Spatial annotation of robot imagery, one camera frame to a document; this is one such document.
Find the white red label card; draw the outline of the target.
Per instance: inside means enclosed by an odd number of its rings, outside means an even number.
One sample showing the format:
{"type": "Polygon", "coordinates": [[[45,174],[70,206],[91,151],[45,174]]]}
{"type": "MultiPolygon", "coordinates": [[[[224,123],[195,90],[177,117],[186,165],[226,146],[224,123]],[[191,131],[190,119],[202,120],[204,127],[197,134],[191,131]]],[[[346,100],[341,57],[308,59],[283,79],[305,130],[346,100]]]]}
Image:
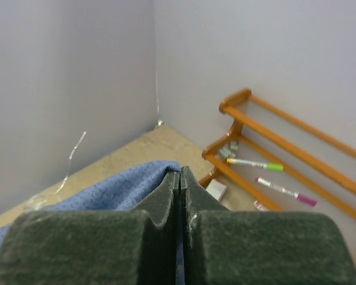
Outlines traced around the white red label card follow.
{"type": "Polygon", "coordinates": [[[269,211],[268,208],[266,208],[262,203],[260,203],[258,200],[256,200],[253,205],[258,211],[269,211]]]}

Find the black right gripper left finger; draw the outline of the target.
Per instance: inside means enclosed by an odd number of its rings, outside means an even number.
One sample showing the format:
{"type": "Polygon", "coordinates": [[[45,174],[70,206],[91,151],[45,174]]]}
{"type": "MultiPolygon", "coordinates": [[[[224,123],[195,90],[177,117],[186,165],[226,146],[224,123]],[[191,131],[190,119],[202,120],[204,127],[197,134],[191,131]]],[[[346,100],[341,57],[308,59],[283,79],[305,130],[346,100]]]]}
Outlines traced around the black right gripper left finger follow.
{"type": "Polygon", "coordinates": [[[0,284],[174,284],[180,175],[128,211],[19,216],[0,247],[0,284]]]}

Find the white red small box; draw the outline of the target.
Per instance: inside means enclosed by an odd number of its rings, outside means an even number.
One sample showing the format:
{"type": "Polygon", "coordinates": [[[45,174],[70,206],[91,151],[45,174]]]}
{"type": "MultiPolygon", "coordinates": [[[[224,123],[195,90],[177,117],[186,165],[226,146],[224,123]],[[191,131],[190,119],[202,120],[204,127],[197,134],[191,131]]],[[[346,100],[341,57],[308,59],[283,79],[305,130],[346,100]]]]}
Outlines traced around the white red small box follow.
{"type": "Polygon", "coordinates": [[[217,201],[221,201],[225,192],[227,190],[227,185],[222,182],[212,179],[208,186],[206,187],[206,191],[217,201]]]}

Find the blue printed pillowcase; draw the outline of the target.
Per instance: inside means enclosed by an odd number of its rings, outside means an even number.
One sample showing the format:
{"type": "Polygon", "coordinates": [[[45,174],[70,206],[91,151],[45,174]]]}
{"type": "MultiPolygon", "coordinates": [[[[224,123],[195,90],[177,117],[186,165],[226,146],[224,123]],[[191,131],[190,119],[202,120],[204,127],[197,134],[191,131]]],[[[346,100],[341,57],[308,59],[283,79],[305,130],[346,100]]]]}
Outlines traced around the blue printed pillowcase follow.
{"type": "Polygon", "coordinates": [[[143,163],[104,179],[61,202],[29,212],[130,210],[152,193],[168,172],[179,173],[179,162],[157,160],[143,163]]]}

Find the wooden slatted rack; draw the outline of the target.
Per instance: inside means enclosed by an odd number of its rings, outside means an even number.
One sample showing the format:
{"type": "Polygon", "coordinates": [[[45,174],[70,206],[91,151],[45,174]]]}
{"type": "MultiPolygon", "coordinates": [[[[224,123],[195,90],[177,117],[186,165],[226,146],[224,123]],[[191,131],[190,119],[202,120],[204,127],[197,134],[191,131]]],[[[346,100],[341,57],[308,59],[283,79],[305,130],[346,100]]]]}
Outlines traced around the wooden slatted rack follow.
{"type": "Polygon", "coordinates": [[[201,179],[226,176],[273,211],[318,211],[341,227],[356,226],[356,149],[255,96],[248,88],[227,96],[219,111],[232,119],[226,134],[202,157],[213,169],[201,179]],[[235,159],[277,163],[283,171],[229,164],[219,149],[237,141],[235,159]],[[255,181],[261,177],[317,201],[314,207],[255,181]]]}

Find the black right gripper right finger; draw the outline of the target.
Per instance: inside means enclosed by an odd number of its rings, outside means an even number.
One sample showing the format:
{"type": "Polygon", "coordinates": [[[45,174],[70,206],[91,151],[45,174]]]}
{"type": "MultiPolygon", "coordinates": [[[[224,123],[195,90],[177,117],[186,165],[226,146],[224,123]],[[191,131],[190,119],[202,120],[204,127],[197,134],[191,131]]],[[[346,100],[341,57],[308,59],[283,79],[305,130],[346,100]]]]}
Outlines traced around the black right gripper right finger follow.
{"type": "Polygon", "coordinates": [[[180,172],[186,284],[356,284],[336,223],[311,212],[231,211],[180,172]]]}

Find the magenta cap marker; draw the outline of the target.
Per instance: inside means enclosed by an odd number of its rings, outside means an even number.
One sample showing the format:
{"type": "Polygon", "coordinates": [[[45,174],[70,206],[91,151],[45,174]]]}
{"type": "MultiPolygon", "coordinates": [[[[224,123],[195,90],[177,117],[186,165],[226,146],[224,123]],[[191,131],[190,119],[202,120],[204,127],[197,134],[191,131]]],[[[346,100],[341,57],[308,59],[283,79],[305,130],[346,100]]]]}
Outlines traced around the magenta cap marker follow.
{"type": "Polygon", "coordinates": [[[290,191],[290,190],[288,190],[288,189],[286,189],[284,187],[278,186],[278,185],[276,185],[276,184],[274,184],[274,183],[272,183],[272,182],[270,182],[270,181],[268,181],[266,179],[263,179],[261,177],[256,178],[255,181],[257,183],[259,183],[261,185],[264,185],[264,186],[266,186],[268,188],[271,188],[271,189],[273,189],[273,190],[275,190],[277,192],[280,192],[280,193],[285,194],[285,195],[289,195],[289,196],[293,197],[294,199],[296,199],[296,200],[298,200],[298,201],[300,201],[300,202],[302,202],[304,204],[307,204],[307,205],[309,205],[311,207],[314,207],[317,204],[317,201],[315,199],[311,199],[311,198],[309,198],[309,197],[307,197],[305,195],[302,195],[302,194],[300,194],[298,192],[295,192],[295,191],[290,191]]]}

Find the green cap marker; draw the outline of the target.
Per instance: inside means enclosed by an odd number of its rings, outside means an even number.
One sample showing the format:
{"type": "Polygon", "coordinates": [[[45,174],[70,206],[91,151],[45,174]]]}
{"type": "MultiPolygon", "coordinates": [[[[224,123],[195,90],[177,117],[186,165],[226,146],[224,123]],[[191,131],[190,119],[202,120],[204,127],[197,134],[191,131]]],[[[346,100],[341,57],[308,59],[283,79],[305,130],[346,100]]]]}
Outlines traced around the green cap marker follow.
{"type": "Polygon", "coordinates": [[[276,170],[276,171],[284,170],[284,166],[281,164],[277,164],[277,163],[262,163],[262,162],[256,162],[256,161],[253,162],[250,160],[235,159],[235,158],[231,158],[231,157],[227,158],[226,162],[229,164],[259,167],[259,168],[263,168],[263,169],[276,170]]]}

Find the pale green small clips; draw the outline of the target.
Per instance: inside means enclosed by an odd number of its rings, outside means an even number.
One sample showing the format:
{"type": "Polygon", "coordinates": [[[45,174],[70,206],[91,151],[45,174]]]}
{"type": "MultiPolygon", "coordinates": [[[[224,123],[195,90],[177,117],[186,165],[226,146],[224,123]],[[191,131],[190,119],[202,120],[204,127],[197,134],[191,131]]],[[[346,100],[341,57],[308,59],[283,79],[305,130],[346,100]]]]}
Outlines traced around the pale green small clips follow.
{"type": "Polygon", "coordinates": [[[235,158],[238,149],[239,149],[239,145],[237,141],[230,141],[229,143],[226,143],[219,149],[219,153],[225,158],[229,158],[229,157],[235,158]]]}

